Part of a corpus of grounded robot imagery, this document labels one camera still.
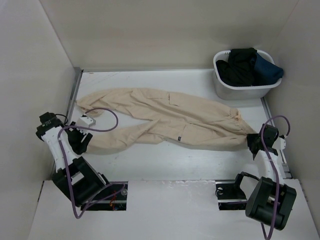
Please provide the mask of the beige trousers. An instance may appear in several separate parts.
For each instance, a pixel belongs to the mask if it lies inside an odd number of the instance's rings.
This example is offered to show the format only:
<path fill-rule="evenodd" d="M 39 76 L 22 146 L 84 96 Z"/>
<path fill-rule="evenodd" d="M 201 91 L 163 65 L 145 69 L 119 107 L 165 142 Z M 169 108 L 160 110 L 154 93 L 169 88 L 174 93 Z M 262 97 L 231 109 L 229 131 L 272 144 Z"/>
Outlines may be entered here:
<path fill-rule="evenodd" d="M 88 94 L 76 104 L 93 117 L 107 108 L 145 121 L 94 135 L 87 147 L 91 154 L 119 152 L 133 144 L 159 144 L 165 140 L 229 151 L 244 145 L 247 135 L 255 133 L 237 108 L 181 92 L 112 88 Z"/>

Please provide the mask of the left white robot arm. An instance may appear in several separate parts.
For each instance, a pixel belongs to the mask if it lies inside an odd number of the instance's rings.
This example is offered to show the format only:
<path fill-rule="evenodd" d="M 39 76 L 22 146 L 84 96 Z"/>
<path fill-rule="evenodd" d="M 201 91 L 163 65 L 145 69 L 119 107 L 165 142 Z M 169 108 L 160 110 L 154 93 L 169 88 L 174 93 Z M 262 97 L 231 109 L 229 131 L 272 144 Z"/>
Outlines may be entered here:
<path fill-rule="evenodd" d="M 72 189 L 76 207 L 84 206 L 95 195 L 103 200 L 108 199 L 112 195 L 109 181 L 82 156 L 93 137 L 88 128 L 94 126 L 96 121 L 82 115 L 66 128 L 67 125 L 52 112 L 44 113 L 39 119 L 41 125 L 36 128 L 36 136 L 49 146 L 53 155 L 55 173 L 52 181 L 59 190 L 71 199 Z"/>

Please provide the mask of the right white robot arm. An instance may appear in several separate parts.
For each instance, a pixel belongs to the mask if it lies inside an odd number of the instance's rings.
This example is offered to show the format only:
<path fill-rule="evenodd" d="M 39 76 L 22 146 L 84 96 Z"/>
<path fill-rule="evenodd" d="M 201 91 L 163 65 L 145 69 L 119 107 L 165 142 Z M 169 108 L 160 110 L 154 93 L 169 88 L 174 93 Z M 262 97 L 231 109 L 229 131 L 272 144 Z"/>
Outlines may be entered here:
<path fill-rule="evenodd" d="M 279 231 L 285 228 L 297 197 L 297 191 L 284 183 L 279 172 L 279 151 L 285 145 L 285 137 L 269 124 L 263 125 L 259 133 L 247 135 L 259 176 L 246 202 L 245 215 Z"/>

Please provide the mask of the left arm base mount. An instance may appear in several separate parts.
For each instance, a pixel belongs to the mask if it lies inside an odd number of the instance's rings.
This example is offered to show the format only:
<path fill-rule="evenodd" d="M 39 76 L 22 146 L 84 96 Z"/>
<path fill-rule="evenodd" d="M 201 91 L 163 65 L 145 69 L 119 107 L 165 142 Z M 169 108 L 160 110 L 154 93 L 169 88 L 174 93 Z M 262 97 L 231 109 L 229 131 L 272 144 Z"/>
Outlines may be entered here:
<path fill-rule="evenodd" d="M 112 185 L 98 193 L 86 211 L 125 211 L 127 209 L 128 182 L 111 182 Z"/>

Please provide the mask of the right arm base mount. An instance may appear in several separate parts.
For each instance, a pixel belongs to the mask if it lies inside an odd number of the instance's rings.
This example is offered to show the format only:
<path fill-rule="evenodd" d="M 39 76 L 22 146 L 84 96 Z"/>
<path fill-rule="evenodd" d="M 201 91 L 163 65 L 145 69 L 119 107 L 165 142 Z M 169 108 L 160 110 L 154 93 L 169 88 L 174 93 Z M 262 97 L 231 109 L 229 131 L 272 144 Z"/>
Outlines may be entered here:
<path fill-rule="evenodd" d="M 220 211 L 244 211 L 247 198 L 243 190 L 235 185 L 235 180 L 215 182 L 215 195 Z"/>

